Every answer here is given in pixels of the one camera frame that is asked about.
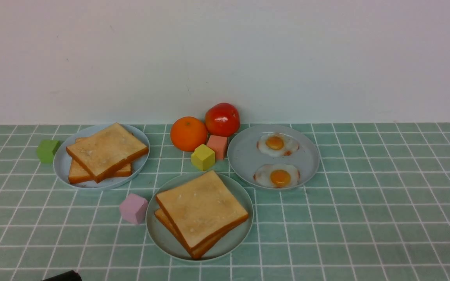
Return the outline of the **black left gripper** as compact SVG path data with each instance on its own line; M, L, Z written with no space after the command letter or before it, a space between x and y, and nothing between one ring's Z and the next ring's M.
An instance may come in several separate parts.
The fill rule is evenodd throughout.
M82 281L82 277L78 272L69 270L55 276L47 277L43 281Z

